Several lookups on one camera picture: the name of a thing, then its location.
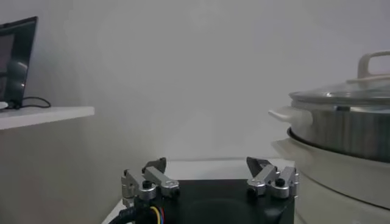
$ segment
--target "white wall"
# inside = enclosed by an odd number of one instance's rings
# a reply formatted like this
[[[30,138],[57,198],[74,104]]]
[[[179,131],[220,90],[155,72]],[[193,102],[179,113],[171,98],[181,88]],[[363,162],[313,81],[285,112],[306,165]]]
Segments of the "white wall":
[[[277,156],[269,142],[287,125],[268,109],[354,78],[363,53],[390,48],[389,11],[386,0],[2,0],[0,23],[40,17],[27,94],[96,115],[0,136],[0,222],[98,223],[121,170],[158,156]]]

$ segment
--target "black laptop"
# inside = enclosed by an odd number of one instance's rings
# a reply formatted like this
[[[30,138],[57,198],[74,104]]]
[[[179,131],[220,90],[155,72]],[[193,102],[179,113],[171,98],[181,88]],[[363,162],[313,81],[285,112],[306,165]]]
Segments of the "black laptop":
[[[0,102],[21,105],[38,18],[0,25]]]

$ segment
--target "pot lid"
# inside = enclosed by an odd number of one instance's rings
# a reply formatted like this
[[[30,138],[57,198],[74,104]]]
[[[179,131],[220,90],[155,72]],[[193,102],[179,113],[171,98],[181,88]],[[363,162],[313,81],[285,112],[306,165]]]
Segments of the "pot lid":
[[[357,79],[310,91],[290,93],[290,97],[308,103],[390,105],[390,74],[371,74],[368,71],[369,60],[384,55],[390,55],[390,51],[375,52],[361,57]]]

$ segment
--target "white table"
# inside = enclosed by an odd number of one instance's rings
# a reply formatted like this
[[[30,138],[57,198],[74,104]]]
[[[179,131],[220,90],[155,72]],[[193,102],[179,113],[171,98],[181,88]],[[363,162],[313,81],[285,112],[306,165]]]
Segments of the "white table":
[[[294,165],[294,162],[284,159],[269,159],[269,161],[279,169]],[[252,177],[245,159],[167,161],[165,174],[175,180],[249,179]],[[102,224],[108,224],[124,208],[126,207],[122,205],[122,201],[118,202]]]

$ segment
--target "wall shelf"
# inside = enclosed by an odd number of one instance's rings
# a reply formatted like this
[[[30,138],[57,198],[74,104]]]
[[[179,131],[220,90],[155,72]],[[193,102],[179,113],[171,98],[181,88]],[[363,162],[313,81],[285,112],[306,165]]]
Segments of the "wall shelf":
[[[23,108],[0,112],[0,130],[94,115],[93,107]]]

